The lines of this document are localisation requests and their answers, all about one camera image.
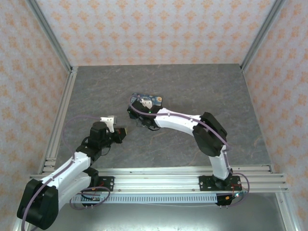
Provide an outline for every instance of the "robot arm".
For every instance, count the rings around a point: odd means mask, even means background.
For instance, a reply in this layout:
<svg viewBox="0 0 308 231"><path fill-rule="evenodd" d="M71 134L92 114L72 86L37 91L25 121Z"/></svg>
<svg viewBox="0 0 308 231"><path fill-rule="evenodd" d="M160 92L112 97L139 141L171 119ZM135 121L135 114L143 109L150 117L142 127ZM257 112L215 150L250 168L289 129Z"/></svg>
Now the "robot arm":
<svg viewBox="0 0 308 231"><path fill-rule="evenodd" d="M32 179L28 182L17 217L23 218L33 195L47 183L26 215L27 222L45 230L53 224L60 209L74 195L85 188L99 186L98 171L90 166L102 155L103 148L110 147L112 143L122 143L126 136L126 130L114 128L113 123L112 117L102 117L101 121L93 124L90 135L76 149L73 157L42 180Z"/></svg>
<svg viewBox="0 0 308 231"><path fill-rule="evenodd" d="M193 136L199 149L209 156L213 167L213 184L221 190L230 185L232 174L224 157L226 145L199 123L208 125L226 142L227 132L212 114L204 112L203 115L186 115L157 105L148 108L137 100L130 105L128 112L131 118L139 119L148 128L172 128Z"/></svg>

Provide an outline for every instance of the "patterned wallpaper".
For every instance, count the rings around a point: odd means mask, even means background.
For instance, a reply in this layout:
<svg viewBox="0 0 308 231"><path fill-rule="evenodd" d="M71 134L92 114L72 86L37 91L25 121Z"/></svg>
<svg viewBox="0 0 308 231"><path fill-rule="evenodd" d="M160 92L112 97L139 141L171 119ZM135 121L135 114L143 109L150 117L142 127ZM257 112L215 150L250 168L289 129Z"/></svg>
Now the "patterned wallpaper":
<svg viewBox="0 0 308 231"><path fill-rule="evenodd" d="M287 174L308 227L307 3L285 3L245 77L275 169Z"/></svg>
<svg viewBox="0 0 308 231"><path fill-rule="evenodd" d="M72 65L241 63L274 0L38 0Z"/></svg>
<svg viewBox="0 0 308 231"><path fill-rule="evenodd" d="M67 73L25 0L0 2L0 224L11 231L51 133Z"/></svg>

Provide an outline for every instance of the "orange floral pattern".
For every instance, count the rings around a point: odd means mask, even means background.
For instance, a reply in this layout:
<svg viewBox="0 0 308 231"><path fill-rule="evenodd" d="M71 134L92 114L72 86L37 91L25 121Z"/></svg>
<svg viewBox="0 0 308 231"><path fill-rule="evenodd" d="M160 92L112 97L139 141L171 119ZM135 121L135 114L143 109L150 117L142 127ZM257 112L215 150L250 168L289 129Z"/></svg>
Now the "orange floral pattern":
<svg viewBox="0 0 308 231"><path fill-rule="evenodd" d="M245 74L277 171L308 227L308 5L289 0Z"/></svg>
<svg viewBox="0 0 308 231"><path fill-rule="evenodd" d="M72 65L241 63L274 2L38 0Z"/></svg>
<svg viewBox="0 0 308 231"><path fill-rule="evenodd" d="M1 1L0 15L0 229L8 231L45 151L67 73L26 1Z"/></svg>

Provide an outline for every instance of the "wall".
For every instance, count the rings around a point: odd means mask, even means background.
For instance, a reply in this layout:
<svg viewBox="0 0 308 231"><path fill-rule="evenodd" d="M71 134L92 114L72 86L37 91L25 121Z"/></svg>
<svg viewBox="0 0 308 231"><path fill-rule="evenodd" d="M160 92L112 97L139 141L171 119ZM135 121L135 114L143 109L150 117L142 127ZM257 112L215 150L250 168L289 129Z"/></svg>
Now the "wall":
<svg viewBox="0 0 308 231"><path fill-rule="evenodd" d="M48 143L67 73L25 0L2 0L0 15L0 229L10 231Z"/></svg>
<svg viewBox="0 0 308 231"><path fill-rule="evenodd" d="M308 227L308 5L288 0L245 74L270 156Z"/></svg>
<svg viewBox="0 0 308 231"><path fill-rule="evenodd" d="M38 0L72 65L241 63L274 0Z"/></svg>

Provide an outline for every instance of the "gray marble floor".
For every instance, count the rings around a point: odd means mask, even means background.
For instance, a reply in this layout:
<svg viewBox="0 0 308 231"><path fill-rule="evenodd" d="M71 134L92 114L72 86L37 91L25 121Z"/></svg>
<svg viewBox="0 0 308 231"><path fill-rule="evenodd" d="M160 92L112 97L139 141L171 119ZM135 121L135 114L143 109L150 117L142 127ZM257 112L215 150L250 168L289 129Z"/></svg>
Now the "gray marble floor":
<svg viewBox="0 0 308 231"><path fill-rule="evenodd" d="M124 65L79 67L65 120L77 115L117 116L128 128L122 144L114 144L93 167L209 166L193 137L163 128L137 127L126 109L134 92L163 97L163 107L200 115L212 113L228 132L231 165L269 164L247 87L238 64ZM77 148L94 121L78 119L65 137ZM56 167L70 152L61 142Z"/></svg>

